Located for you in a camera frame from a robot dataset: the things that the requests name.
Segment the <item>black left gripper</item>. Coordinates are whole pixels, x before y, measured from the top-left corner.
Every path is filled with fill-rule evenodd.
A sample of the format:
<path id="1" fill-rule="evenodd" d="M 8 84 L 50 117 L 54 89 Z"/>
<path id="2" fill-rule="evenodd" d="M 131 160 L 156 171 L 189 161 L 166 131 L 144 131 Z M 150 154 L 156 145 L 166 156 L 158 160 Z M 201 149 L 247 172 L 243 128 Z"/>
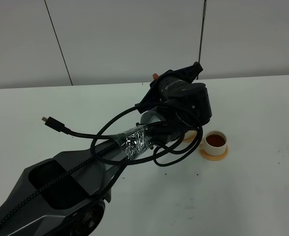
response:
<path id="1" fill-rule="evenodd" d="M 212 116 L 208 91 L 204 83 L 194 83 L 203 71 L 199 62 L 178 69 L 168 70 L 150 83 L 150 89 L 140 104 L 165 102 L 190 110 L 201 124 Z"/>

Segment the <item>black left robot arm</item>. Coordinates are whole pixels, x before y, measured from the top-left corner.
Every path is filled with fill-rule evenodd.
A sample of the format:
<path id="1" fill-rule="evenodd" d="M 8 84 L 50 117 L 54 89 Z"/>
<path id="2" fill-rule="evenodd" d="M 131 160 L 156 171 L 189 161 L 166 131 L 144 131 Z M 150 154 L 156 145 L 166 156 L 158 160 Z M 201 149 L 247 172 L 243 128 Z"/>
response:
<path id="1" fill-rule="evenodd" d="M 78 133 L 58 120 L 46 126 L 90 139 L 87 150 L 64 151 L 22 172 L 0 207 L 0 236 L 88 236 L 101 222 L 111 189 L 126 167 L 166 154 L 184 160 L 200 145 L 212 111 L 206 85 L 195 83 L 200 63 L 168 70 L 151 82 L 144 98 L 116 115 L 138 111 L 140 122 L 115 135 Z"/>

